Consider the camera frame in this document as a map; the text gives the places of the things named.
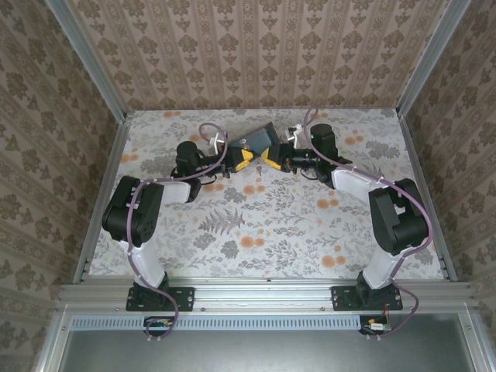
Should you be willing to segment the grey metal sheet panel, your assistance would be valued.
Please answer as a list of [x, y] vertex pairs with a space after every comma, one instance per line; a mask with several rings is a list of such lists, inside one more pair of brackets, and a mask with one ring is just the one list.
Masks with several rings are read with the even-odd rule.
[[351, 330], [71, 331], [59, 372], [475, 372], [459, 314], [417, 315], [391, 336]]

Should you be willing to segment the starry night painted tin box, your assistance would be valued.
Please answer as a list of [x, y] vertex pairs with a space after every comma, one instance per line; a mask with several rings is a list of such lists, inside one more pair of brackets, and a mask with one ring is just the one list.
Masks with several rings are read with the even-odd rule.
[[277, 145], [280, 142], [272, 122], [231, 139], [228, 147], [241, 148], [239, 144], [241, 139], [247, 140], [250, 146], [249, 150], [257, 156], [261, 155], [266, 148]]

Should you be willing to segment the small connector circuit board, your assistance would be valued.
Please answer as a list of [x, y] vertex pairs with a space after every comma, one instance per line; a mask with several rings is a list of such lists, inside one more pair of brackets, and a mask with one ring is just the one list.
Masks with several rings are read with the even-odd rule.
[[149, 316], [143, 320], [143, 331], [152, 338], [164, 337], [173, 323], [173, 316]]
[[360, 316], [360, 333], [365, 336], [381, 336], [391, 330], [392, 325], [386, 315]]

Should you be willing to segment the horizontal aluminium frame rail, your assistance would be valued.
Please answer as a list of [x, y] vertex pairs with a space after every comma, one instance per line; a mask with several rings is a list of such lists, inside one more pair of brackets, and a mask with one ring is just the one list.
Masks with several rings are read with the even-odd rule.
[[[115, 314], [125, 310], [132, 281], [127, 277], [86, 280], [64, 285], [58, 295], [61, 309]], [[195, 314], [317, 314], [332, 312], [331, 288], [352, 281], [325, 279], [176, 278], [173, 287], [195, 289]], [[419, 299], [418, 312], [458, 313], [477, 307], [470, 285], [452, 281], [400, 281]]]

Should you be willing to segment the aluminium corner post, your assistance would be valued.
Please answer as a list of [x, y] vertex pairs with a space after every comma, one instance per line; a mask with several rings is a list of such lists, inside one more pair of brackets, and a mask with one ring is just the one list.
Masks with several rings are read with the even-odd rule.
[[70, 6], [66, 0], [46, 0], [46, 3], [89, 73], [90, 78], [95, 83], [116, 122], [123, 124], [127, 110], [124, 108], [108, 74], [100, 63], [95, 48], [91, 46]]
[[449, 0], [398, 101], [396, 111], [400, 118], [404, 118], [412, 108], [470, 3], [471, 0]]

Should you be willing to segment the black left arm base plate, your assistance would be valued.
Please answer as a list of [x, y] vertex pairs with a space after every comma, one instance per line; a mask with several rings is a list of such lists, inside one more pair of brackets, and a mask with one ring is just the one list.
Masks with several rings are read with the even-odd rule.
[[[168, 294], [175, 300], [180, 312], [191, 312], [195, 302], [193, 287], [170, 287]], [[128, 312], [173, 312], [172, 301], [165, 296], [142, 286], [129, 289], [126, 299]]]

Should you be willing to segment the lower aluminium frame rail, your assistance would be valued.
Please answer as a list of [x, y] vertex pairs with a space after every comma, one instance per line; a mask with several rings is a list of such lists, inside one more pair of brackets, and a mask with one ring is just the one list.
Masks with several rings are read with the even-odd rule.
[[59, 372], [71, 332], [72, 314], [65, 308], [54, 312], [34, 372]]
[[496, 356], [478, 312], [466, 310], [459, 314], [463, 337], [475, 372], [496, 372]]

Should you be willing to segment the floral patterned tablecloth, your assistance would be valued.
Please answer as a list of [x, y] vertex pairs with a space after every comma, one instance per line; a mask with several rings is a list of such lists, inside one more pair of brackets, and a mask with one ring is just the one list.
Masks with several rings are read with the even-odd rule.
[[[272, 122], [278, 136], [304, 118], [305, 109], [135, 112], [115, 186], [125, 175], [169, 176], [176, 148], [190, 140], [206, 153], [198, 135], [212, 122], [229, 138]], [[320, 109], [312, 124], [328, 123], [339, 154], [390, 181], [415, 180], [394, 109]], [[259, 176], [256, 166], [261, 164]], [[230, 179], [218, 176], [195, 201], [160, 208], [158, 258], [171, 277], [265, 277], [356, 279], [377, 248], [370, 210], [358, 198], [318, 181], [286, 174], [255, 160]], [[101, 230], [91, 276], [132, 275], [126, 253]], [[433, 243], [410, 256], [396, 279], [442, 280]]]

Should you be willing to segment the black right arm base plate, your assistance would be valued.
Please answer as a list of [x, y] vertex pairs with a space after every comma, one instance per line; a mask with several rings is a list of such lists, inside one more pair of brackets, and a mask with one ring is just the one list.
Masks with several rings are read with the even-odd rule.
[[378, 289], [359, 289], [358, 286], [331, 287], [332, 306], [336, 312], [344, 311], [399, 311], [403, 309], [400, 291], [390, 284]]

